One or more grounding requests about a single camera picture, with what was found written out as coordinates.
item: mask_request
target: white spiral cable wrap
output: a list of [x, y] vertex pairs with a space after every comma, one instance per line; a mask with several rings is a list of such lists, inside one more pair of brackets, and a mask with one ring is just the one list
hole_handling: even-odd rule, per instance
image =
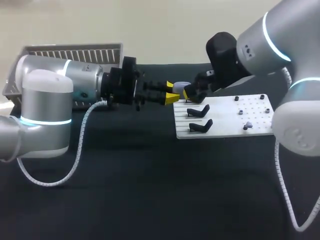
[[81, 157], [81, 151], [82, 151], [82, 144], [83, 144], [83, 140], [84, 140], [84, 134], [85, 134], [85, 128], [86, 128], [86, 124], [87, 124], [87, 120], [88, 120], [88, 117], [90, 115], [90, 113], [92, 112], [93, 109], [95, 109], [96, 107], [99, 107], [99, 106], [106, 106], [107, 105], [107, 101], [98, 101], [96, 102], [95, 104], [93, 104], [85, 113], [84, 117], [83, 117], [83, 120], [82, 120], [82, 124], [81, 124], [81, 129], [80, 129], [80, 136], [79, 136], [79, 144], [78, 144], [78, 149], [76, 151], [76, 157], [75, 157], [75, 161], [74, 161], [74, 164], [70, 170], [70, 172], [61, 180], [59, 181], [56, 181], [56, 182], [51, 182], [51, 183], [47, 183], [47, 182], [41, 182], [41, 181], [38, 181], [36, 179], [34, 179], [26, 170], [24, 164], [22, 163], [21, 159], [20, 158], [17, 158], [18, 160], [18, 164], [19, 164], [19, 167], [21, 168], [23, 174], [31, 181], [33, 182], [34, 184], [37, 184], [37, 185], [40, 185], [40, 186], [43, 186], [43, 187], [55, 187], [55, 186], [58, 186], [58, 185], [61, 185], [63, 183], [65, 183], [66, 181], [69, 180], [69, 178], [71, 178], [71, 176], [75, 173], [77, 167], [78, 167], [78, 164], [79, 164], [79, 161], [80, 161], [80, 157]]
[[[291, 86], [292, 83], [292, 78], [290, 76], [290, 73], [288, 71], [288, 69], [285, 67], [282, 69], [282, 72], [285, 76], [286, 82], [287, 82], [287, 86], [288, 88]], [[294, 209], [291, 205], [291, 201], [287, 192], [287, 188], [286, 188], [286, 184], [284, 181], [284, 178], [282, 176], [282, 172], [281, 172], [281, 168], [280, 168], [280, 162], [279, 162], [279, 142], [278, 140], [275, 140], [275, 145], [274, 145], [274, 161], [275, 161], [275, 168], [276, 168], [276, 172], [278, 174], [279, 177], [279, 181], [280, 181], [280, 185], [283, 191], [283, 195], [285, 198], [285, 202], [286, 205], [288, 207], [289, 210], [289, 214], [290, 214], [290, 218], [293, 224], [293, 227], [295, 230], [297, 230], [298, 232], [304, 232], [311, 224], [312, 222], [315, 220], [317, 214], [319, 213], [320, 210], [320, 196], [318, 198], [318, 200], [316, 201], [308, 219], [304, 222], [304, 224], [302, 226], [298, 226], [297, 220], [296, 220], [296, 216], [295, 216], [295, 212]]]

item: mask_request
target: white pegboard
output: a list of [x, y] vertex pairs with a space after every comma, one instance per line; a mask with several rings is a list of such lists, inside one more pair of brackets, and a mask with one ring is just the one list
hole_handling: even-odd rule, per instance
[[[179, 100], [173, 104], [176, 137], [178, 139], [209, 139], [273, 135], [272, 117], [274, 111], [269, 98], [264, 94], [207, 97], [201, 104]], [[203, 118], [188, 116], [187, 109], [202, 111], [209, 104], [210, 110]], [[189, 124], [204, 126], [209, 119], [213, 125], [208, 132], [190, 131]], [[244, 130], [244, 125], [251, 122], [253, 127]]]

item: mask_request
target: black hook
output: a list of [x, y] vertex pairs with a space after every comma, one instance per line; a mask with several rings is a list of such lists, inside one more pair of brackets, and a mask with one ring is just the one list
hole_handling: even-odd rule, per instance
[[188, 108], [186, 112], [188, 113], [188, 117], [191, 115], [194, 117], [203, 118], [209, 112], [209, 110], [210, 110], [210, 105], [207, 104], [205, 105], [202, 111]]
[[209, 119], [204, 126], [195, 124], [195, 123], [189, 123], [190, 132], [194, 131], [194, 132], [206, 133], [209, 131], [213, 123], [214, 122], [212, 121], [212, 119]]

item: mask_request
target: black tablecloth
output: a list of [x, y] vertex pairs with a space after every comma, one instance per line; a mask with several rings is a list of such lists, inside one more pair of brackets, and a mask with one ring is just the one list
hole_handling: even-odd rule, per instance
[[[192, 81], [209, 64], [141, 65], [146, 79]], [[276, 108], [287, 90], [281, 73], [251, 79], [219, 95], [268, 94]], [[84, 112], [74, 112], [69, 151], [25, 160], [41, 181], [71, 168]], [[0, 165], [0, 238], [57, 239], [319, 239], [320, 216], [294, 231], [274, 164], [273, 136], [178, 140], [172, 106], [148, 103], [95, 111], [82, 158], [61, 187], [30, 183], [16, 162]], [[320, 161], [280, 148], [280, 163], [297, 220], [320, 193]]]

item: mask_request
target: white object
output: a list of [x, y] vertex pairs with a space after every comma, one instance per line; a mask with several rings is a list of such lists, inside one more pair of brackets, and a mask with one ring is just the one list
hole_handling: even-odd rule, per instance
[[290, 151], [320, 156], [320, 101], [289, 101], [279, 106], [272, 124], [277, 140]]
[[87, 120], [88, 117], [90, 115], [90, 113], [93, 111], [93, 109], [95, 109], [96, 107], [99, 106], [107, 106], [107, 101], [99, 101], [96, 102], [95, 104], [93, 104], [85, 113], [83, 120], [82, 120], [82, 124], [81, 124], [81, 128], [80, 128], [80, 137], [79, 137], [79, 144], [78, 144], [78, 149], [76, 151], [76, 157], [75, 157], [75, 161], [74, 164], [72, 166], [72, 169], [70, 170], [70, 172], [61, 180], [56, 181], [56, 182], [51, 182], [51, 183], [46, 183], [46, 182], [42, 182], [42, 181], [38, 181], [36, 179], [34, 179], [26, 170], [24, 164], [22, 163], [20, 158], [17, 158], [18, 160], [18, 164], [19, 167], [21, 168], [23, 174], [34, 184], [43, 186], [43, 187], [54, 187], [54, 186], [58, 186], [61, 185], [63, 183], [65, 183], [66, 181], [69, 180], [69, 178], [71, 178], [71, 176], [74, 174], [74, 172], [76, 171], [79, 161], [80, 161], [80, 157], [81, 157], [81, 151], [82, 151], [82, 144], [83, 144], [83, 140], [84, 140], [84, 135], [85, 135], [85, 129], [86, 129], [86, 124], [87, 124]]
[[[260, 96], [239, 95], [238, 101], [235, 101], [235, 96], [207, 97], [201, 104], [179, 100], [173, 104], [176, 137], [209, 139], [273, 135], [271, 122], [274, 111], [268, 96], [264, 94], [264, 99], [260, 99]], [[207, 104], [210, 110], [205, 117], [188, 116], [187, 109], [202, 111]], [[190, 132], [189, 124], [204, 126], [209, 119], [212, 119], [213, 125], [208, 132]], [[247, 122], [252, 123], [252, 128], [244, 130]]]
[[48, 93], [74, 92], [74, 84], [69, 77], [43, 69], [27, 74], [23, 79], [22, 88]]

